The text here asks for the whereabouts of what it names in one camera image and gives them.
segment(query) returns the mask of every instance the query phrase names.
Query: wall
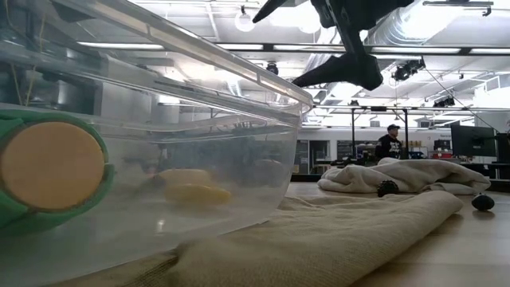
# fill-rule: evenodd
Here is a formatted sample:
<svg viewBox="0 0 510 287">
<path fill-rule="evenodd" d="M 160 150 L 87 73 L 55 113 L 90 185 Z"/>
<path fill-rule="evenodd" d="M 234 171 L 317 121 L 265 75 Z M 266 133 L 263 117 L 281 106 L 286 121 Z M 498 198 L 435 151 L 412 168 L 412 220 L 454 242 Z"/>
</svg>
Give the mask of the wall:
<svg viewBox="0 0 510 287">
<path fill-rule="evenodd" d="M 356 140 L 377 140 L 379 137 L 384 136 L 386 131 L 380 130 L 356 130 Z M 405 140 L 406 136 L 404 131 L 401 130 L 400 140 Z M 320 130 L 306 130 L 301 129 L 297 139 L 299 140 L 329 140 L 330 141 L 330 154 L 332 159 L 336 159 L 336 141 L 337 140 L 351 140 L 351 130 L 335 129 L 335 128 L 322 128 Z M 452 136 L 449 130 L 419 130 L 409 131 L 409 140 L 421 140 L 423 147 L 429 150 L 434 149 L 435 140 L 451 140 Z"/>
</svg>

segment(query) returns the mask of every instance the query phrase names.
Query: man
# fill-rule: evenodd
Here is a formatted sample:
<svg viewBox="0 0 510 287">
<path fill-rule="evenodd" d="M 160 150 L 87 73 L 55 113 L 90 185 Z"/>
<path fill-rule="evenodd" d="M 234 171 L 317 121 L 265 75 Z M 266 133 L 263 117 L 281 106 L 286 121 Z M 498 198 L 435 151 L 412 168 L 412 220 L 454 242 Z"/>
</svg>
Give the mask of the man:
<svg viewBox="0 0 510 287">
<path fill-rule="evenodd" d="M 388 134 L 381 137 L 375 147 L 375 157 L 378 159 L 384 159 L 386 157 L 400 159 L 402 144 L 397 140 L 399 129 L 400 127 L 395 124 L 388 127 Z"/>
</svg>

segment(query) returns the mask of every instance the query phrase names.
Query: plastic bin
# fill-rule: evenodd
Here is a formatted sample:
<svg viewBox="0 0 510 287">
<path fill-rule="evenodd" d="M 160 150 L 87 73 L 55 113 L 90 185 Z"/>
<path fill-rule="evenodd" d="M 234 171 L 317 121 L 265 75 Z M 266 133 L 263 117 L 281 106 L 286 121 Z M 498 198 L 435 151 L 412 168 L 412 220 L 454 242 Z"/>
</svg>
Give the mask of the plastic bin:
<svg viewBox="0 0 510 287">
<path fill-rule="evenodd" d="M 71 188 L 50 191 L 55 200 L 99 178 L 87 200 L 52 209 L 48 197 L 40 200 L 50 207 L 17 196 L 39 196 L 43 184 L 25 179 L 13 191 L 0 168 L 0 286 L 78 277 L 263 222 L 275 210 L 309 94 L 128 1 L 7 5 L 0 167 L 33 158 L 20 176 L 44 182 L 48 170 L 70 166 L 61 180 Z M 87 160 L 101 172 L 71 159 L 55 166 L 85 148 L 58 133 L 9 145 L 41 123 L 87 139 L 95 156 Z"/>
</svg>

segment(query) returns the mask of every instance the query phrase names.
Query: computer screen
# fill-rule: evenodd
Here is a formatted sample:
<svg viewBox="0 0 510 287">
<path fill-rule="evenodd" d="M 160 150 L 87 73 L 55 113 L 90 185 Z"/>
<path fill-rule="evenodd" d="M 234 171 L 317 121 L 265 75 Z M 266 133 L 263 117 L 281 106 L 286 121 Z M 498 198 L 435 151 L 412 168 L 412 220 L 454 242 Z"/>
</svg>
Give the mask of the computer screen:
<svg viewBox="0 0 510 287">
<path fill-rule="evenodd" d="M 496 139 L 493 128 L 452 126 L 454 155 L 496 156 Z"/>
</svg>

